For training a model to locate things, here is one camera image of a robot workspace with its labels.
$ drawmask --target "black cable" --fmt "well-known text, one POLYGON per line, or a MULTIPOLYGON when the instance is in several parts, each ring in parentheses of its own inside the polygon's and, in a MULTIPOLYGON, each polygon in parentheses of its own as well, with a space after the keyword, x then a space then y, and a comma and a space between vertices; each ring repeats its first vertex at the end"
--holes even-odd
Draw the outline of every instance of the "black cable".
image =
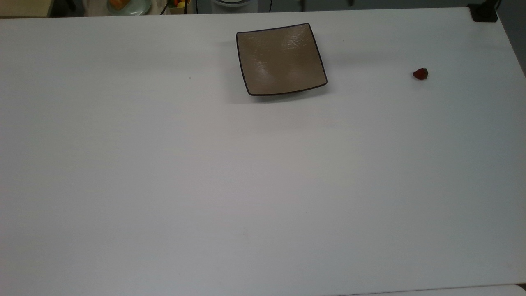
POLYGON ((170 1, 173 1, 173 0, 168 0, 168 1, 166 1, 165 8, 163 8, 163 11, 161 12, 161 15, 163 15, 163 14, 164 14, 164 11, 166 11, 166 9, 168 8, 168 4, 170 4, 170 1))

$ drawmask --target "strawberry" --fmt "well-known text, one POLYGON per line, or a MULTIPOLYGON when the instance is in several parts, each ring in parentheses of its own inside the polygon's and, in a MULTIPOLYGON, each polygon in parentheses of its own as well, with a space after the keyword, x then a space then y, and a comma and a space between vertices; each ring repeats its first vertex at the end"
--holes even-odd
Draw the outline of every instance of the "strawberry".
POLYGON ((424 80, 427 79, 427 76, 429 75, 429 72, 426 68, 420 68, 413 72, 413 76, 418 80, 424 80))

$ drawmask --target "brown square plate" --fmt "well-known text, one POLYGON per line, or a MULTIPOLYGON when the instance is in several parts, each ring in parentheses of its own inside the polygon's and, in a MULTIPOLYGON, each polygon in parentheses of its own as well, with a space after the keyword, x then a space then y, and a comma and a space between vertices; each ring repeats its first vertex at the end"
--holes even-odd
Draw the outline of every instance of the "brown square plate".
POLYGON ((250 95, 277 95, 327 84, 309 24, 239 32, 241 73, 250 95))

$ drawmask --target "table surface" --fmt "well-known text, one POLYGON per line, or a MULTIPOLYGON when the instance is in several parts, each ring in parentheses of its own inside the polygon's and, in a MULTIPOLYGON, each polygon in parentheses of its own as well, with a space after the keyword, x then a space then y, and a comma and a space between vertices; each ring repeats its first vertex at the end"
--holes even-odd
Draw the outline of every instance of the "table surface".
POLYGON ((500 22, 26 19, 0 40, 3 295, 526 282, 526 80, 500 22), (249 96, 236 32, 305 22, 329 83, 249 96))
POLYGON ((48 17, 53 0, 1 0, 0 18, 48 17))

